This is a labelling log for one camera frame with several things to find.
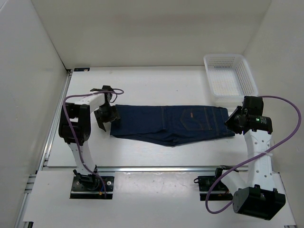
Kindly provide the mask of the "dark blue denim trousers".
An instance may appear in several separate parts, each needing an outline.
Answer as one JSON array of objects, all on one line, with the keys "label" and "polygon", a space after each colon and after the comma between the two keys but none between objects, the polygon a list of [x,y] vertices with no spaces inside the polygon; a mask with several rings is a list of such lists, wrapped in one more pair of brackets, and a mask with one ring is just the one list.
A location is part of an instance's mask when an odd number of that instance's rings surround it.
[{"label": "dark blue denim trousers", "polygon": [[226,108],[204,105],[117,105],[120,119],[112,122],[110,134],[162,146],[233,137],[224,122]]}]

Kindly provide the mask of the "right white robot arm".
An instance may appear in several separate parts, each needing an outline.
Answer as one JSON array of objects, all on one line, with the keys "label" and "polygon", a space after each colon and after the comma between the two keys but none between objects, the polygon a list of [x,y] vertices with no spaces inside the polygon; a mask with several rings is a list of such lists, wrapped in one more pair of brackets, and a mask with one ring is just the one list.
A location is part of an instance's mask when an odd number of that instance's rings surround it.
[{"label": "right white robot arm", "polygon": [[272,139],[272,121],[263,116],[261,97],[245,96],[241,106],[225,121],[228,129],[245,138],[248,154],[248,179],[237,170],[222,166],[213,178],[219,190],[232,194],[233,211],[237,214],[271,220],[285,205],[285,195],[279,193],[273,179],[272,163],[267,150]]}]

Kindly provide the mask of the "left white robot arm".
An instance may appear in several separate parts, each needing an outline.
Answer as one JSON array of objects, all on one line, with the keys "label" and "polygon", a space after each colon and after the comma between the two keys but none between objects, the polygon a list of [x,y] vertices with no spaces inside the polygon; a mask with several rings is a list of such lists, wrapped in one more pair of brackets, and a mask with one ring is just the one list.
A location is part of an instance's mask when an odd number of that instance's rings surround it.
[{"label": "left white robot arm", "polygon": [[88,140],[91,135],[91,114],[97,125],[106,131],[104,124],[120,118],[116,106],[111,105],[124,90],[104,85],[93,88],[87,94],[68,95],[62,103],[58,126],[59,137],[69,146],[76,162],[73,170],[77,181],[89,191],[106,192],[106,184],[93,161]]}]

